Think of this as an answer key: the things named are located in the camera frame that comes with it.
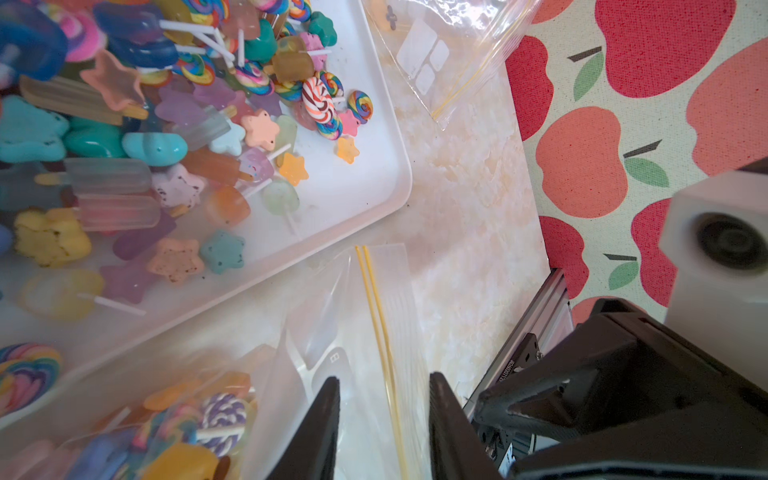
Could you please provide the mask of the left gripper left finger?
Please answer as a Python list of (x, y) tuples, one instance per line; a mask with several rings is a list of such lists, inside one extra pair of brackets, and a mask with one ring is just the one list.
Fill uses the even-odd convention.
[(269, 480), (332, 480), (340, 420), (340, 381), (328, 377)]

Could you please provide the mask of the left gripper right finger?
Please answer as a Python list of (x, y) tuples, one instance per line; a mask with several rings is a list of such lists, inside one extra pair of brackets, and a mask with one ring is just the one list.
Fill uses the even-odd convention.
[(501, 479), (444, 375), (432, 372), (429, 388), (432, 478)]

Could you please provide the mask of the ziploc bag of colourful candies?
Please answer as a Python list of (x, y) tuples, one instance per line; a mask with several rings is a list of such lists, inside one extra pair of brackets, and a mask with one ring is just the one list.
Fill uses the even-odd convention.
[(409, 87), (445, 128), (520, 45), (541, 3), (380, 0), (362, 6)]

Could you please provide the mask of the ziploc bag of yellow candies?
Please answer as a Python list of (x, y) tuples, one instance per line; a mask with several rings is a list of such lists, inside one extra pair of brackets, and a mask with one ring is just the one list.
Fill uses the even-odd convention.
[(337, 390), (329, 474), (430, 476), (428, 375), (406, 248), (357, 246), (295, 299), (233, 300), (136, 347), (1, 432), (5, 479), (298, 477)]

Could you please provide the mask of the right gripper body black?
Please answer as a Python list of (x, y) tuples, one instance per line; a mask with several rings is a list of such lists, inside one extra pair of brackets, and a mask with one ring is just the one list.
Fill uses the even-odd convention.
[(515, 463), (515, 478), (766, 477), (767, 396), (760, 388), (624, 301), (599, 301), (570, 335), (629, 335), (636, 352), (601, 428), (550, 438), (553, 445)]

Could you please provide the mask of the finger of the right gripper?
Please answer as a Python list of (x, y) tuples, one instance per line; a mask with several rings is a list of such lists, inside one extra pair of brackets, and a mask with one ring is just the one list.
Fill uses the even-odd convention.
[(636, 340), (570, 335), (533, 366), (484, 391), (475, 420), (499, 430), (567, 441), (598, 431)]

